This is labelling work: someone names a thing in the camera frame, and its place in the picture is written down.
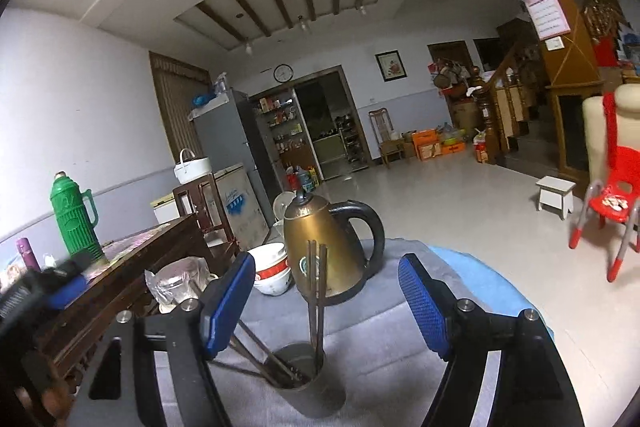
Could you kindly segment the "person's left hand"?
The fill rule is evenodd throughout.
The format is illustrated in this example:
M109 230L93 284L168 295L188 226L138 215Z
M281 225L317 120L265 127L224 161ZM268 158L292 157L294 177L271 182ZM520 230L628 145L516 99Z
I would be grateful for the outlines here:
M10 389L32 426L65 426L74 399L52 361L28 350L14 366Z

